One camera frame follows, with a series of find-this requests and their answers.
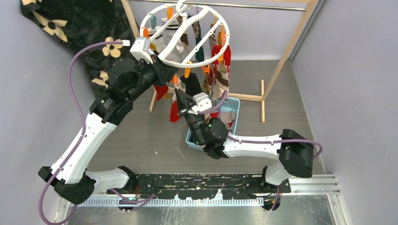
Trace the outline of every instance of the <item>round drying hanger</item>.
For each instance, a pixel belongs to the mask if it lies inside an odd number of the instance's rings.
[[[159,59],[166,65],[169,66],[174,66],[177,68],[196,68],[196,67],[201,67],[205,66],[211,62],[216,61],[219,59],[222,54],[225,52],[226,47],[228,46],[230,42],[230,30],[228,28],[227,22],[225,22],[224,18],[214,9],[210,8],[209,6],[201,6],[201,5],[193,5],[194,7],[199,7],[202,8],[202,10],[197,14],[193,15],[188,19],[188,15],[186,12],[186,8],[188,5],[184,4],[186,0],[179,0],[176,4],[164,4],[161,5],[155,9],[153,9],[151,12],[149,12],[145,18],[143,19],[141,23],[141,28],[140,28],[140,36],[144,35],[144,29],[146,22],[152,18],[152,16],[157,13],[160,10],[170,8],[172,6],[176,6],[176,11],[177,13],[173,14],[171,18],[162,26],[160,27],[155,34],[153,34],[150,38],[151,41],[155,40],[174,20],[177,19],[178,16],[181,16],[183,19],[183,22],[181,26],[178,28],[178,30],[175,32],[174,36],[170,40],[169,44],[164,48],[162,52],[159,53],[158,57]],[[200,21],[203,19],[207,13],[212,13],[218,20],[215,22],[214,26],[205,34],[202,38],[202,40],[195,46],[195,48],[188,54],[188,56],[182,61],[182,62],[172,62],[169,60],[166,60],[165,58],[170,55],[170,53],[173,51],[175,46],[177,45],[178,40],[180,37],[185,33],[187,29],[189,29],[192,24],[194,24],[197,21]],[[195,53],[199,50],[199,48],[209,39],[209,37],[215,33],[216,29],[219,26],[223,26],[225,30],[225,43],[223,47],[221,48],[220,52],[213,56],[210,59],[206,59],[203,62],[196,62],[196,63],[189,63],[190,59],[195,55]]]

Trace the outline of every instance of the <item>wooden rack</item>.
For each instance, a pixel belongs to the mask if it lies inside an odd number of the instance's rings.
[[[128,3],[130,0],[121,0],[124,10],[126,11],[127,18],[129,20],[131,29],[133,30],[133,34],[135,37],[139,37],[139,29],[137,27],[136,21],[134,19],[133,12],[131,10],[131,6]],[[144,1],[144,2],[157,2],[157,3],[177,3],[176,1],[169,0],[131,0],[131,1]],[[278,65],[276,66],[275,72],[273,73],[271,80],[269,81],[267,88],[265,89],[264,80],[261,80],[261,93],[260,95],[244,95],[244,94],[234,94],[228,93],[229,97],[238,98],[240,100],[253,101],[253,102],[261,102],[261,123],[265,122],[265,99],[267,98],[269,92],[271,91],[272,86],[274,85],[279,72],[288,59],[291,51],[293,50],[297,40],[300,37],[305,25],[308,22],[308,19],[317,3],[318,0],[260,0],[260,1],[272,1],[272,2],[286,2],[286,3],[305,3],[305,8],[295,8],[295,7],[268,7],[268,6],[252,6],[252,5],[237,5],[237,4],[227,4],[227,3],[208,3],[208,2],[185,2],[185,4],[191,5],[207,5],[207,6],[220,6],[220,7],[234,7],[234,8],[254,8],[254,9],[268,9],[268,10],[283,10],[283,11],[300,11],[303,12],[297,27],[295,28],[292,37],[288,45],[283,52],[281,59],[279,60]],[[173,93],[173,88],[168,88],[168,93]],[[152,112],[155,106],[157,93],[154,90],[152,101],[149,106],[149,111]]]

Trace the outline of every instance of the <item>floral blanket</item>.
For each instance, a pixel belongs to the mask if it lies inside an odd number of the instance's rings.
[[[121,0],[21,0],[20,8],[22,15],[73,53],[102,41],[134,41]],[[95,95],[108,88],[105,71],[125,57],[130,57],[129,48],[122,45],[107,45],[82,55]]]

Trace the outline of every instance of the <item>wall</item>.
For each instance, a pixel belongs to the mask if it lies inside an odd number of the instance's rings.
[[[0,1],[0,224],[43,224],[38,198],[44,186],[37,172],[54,163],[81,125],[67,85],[71,54],[22,16],[19,1]],[[73,84],[82,107],[93,101],[83,66]],[[45,213],[55,200],[47,192]]]
[[[266,2],[258,0],[201,0],[200,2],[229,3],[256,6],[300,7],[305,4]],[[150,2],[130,2],[134,17],[141,24],[144,17],[154,8],[162,5]],[[230,28],[230,46],[232,58],[235,60],[275,60],[281,58],[285,47],[302,15],[301,12],[277,11],[248,8],[212,7],[224,17]],[[191,7],[188,12],[196,14],[196,8]],[[166,17],[166,10],[155,14],[158,25],[161,18]],[[200,22],[202,36],[210,29],[213,16],[206,16]],[[192,29],[188,29],[190,48],[194,48],[195,39]],[[209,57],[211,50],[208,42],[204,44],[205,56]]]
[[[354,225],[396,224],[398,4],[333,0],[293,62]]]

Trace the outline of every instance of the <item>blue plastic basket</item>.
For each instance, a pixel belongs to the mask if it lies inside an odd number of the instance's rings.
[[[227,99],[222,103],[222,106],[221,106],[221,112],[233,111],[236,114],[235,121],[231,127],[233,134],[235,134],[235,131],[236,131],[237,119],[239,116],[239,108],[240,108],[240,100],[237,98],[233,98],[233,97],[227,97]],[[204,146],[196,145],[195,143],[190,142],[190,139],[191,139],[191,130],[188,129],[188,134],[185,139],[185,142],[188,144],[188,147],[193,148],[193,149],[198,149],[198,150],[203,149]]]

